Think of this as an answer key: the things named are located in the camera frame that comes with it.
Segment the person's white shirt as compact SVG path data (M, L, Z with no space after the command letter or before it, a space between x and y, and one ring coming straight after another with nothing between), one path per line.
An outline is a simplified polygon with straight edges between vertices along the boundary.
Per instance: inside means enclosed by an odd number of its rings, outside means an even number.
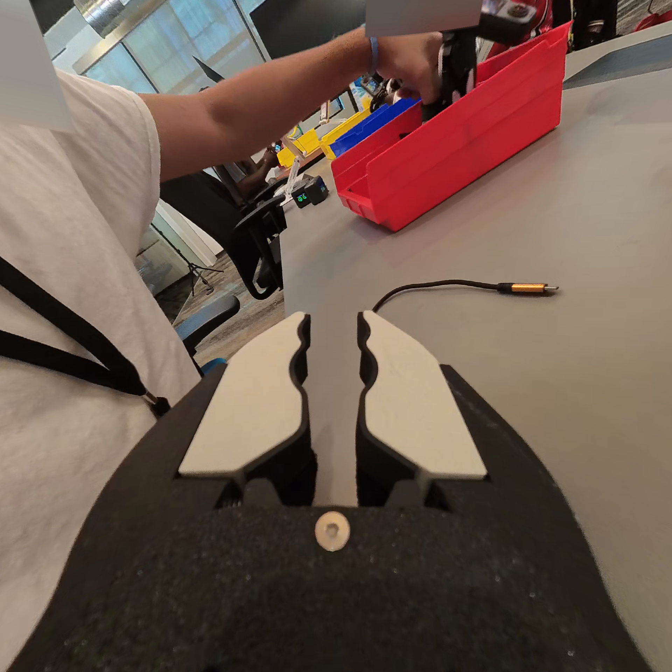
M1 125L1 256L103 332L174 405L200 380L134 262L159 200L141 98L56 70L75 132ZM1 670L38 623L144 400L1 358Z

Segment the red plastic bin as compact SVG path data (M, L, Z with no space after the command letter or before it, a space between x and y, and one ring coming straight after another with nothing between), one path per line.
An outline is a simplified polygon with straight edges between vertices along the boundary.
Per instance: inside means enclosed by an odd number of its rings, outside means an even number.
M336 158L342 204L397 232L554 130L571 26L480 63L476 88L432 120L416 104Z

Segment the person's left forearm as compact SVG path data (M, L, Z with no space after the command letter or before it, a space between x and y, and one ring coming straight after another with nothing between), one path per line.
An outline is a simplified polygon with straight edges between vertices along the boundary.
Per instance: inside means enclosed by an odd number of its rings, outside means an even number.
M161 182L241 161L370 70L363 27L190 95L144 94L159 138Z

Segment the black device green display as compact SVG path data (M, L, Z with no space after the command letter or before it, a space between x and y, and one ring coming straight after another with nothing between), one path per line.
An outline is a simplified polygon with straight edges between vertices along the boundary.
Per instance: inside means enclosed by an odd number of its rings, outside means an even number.
M320 176L304 175L290 191L290 196L299 209L316 206L329 197L329 189Z

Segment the yellow plastic bin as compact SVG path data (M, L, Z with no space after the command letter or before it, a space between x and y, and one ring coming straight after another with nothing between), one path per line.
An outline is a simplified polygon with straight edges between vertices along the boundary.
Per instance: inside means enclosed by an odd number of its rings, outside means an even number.
M302 155L308 156L320 150L324 156L333 160L335 159L335 154L331 149L332 144L357 126L357 124L363 122L370 114L370 108L365 107L364 111L358 112L346 120L329 122L323 126L308 130L300 136L296 134L296 129L293 129L294 132L287 137L294 143L294 146L298 148Z

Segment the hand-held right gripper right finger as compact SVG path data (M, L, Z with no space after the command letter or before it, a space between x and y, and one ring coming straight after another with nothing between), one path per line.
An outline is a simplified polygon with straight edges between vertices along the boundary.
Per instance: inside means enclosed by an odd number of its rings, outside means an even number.
M357 315L357 474L391 492L483 481L487 468L436 357L372 310Z

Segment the black cable gold plug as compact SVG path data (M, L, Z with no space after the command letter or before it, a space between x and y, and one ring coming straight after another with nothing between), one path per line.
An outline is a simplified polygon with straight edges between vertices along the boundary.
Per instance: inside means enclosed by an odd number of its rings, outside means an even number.
M394 288L393 290L383 295L383 297L379 299L377 303L374 304L374 307L372 307L372 312L378 313L378 311L384 305L389 303L394 297L398 296L399 294L424 291L424 290L435 290L449 287L469 288L488 292L496 292L504 296L510 296L510 295L554 296L560 291L560 288L558 286L553 286L547 283L514 283L514 282L487 283L481 281L457 280L457 279L429 281L423 283L410 283Z

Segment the blue plastic bin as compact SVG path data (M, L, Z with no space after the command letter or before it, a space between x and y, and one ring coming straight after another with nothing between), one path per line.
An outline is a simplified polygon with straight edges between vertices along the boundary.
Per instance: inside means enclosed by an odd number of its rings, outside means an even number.
M404 98L393 105L382 105L382 107L371 113L366 119L357 123L352 129L330 143L329 146L333 156L337 158L346 153L416 104L416 100Z

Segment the grey desk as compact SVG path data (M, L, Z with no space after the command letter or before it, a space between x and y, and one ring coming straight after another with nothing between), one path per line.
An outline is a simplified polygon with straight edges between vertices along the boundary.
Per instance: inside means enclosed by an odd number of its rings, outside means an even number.
M290 208L284 301L312 316L315 504L354 505L357 313L422 281L558 285L405 293L381 314L534 449L630 633L670 671L671 69L586 79L564 91L557 129L398 233L334 196Z

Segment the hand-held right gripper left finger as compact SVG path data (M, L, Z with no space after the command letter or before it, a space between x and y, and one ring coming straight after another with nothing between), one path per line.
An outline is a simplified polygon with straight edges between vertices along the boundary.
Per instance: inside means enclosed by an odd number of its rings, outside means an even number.
M179 466L182 477L266 478L281 490L313 461L307 392L311 317L293 313L227 364Z

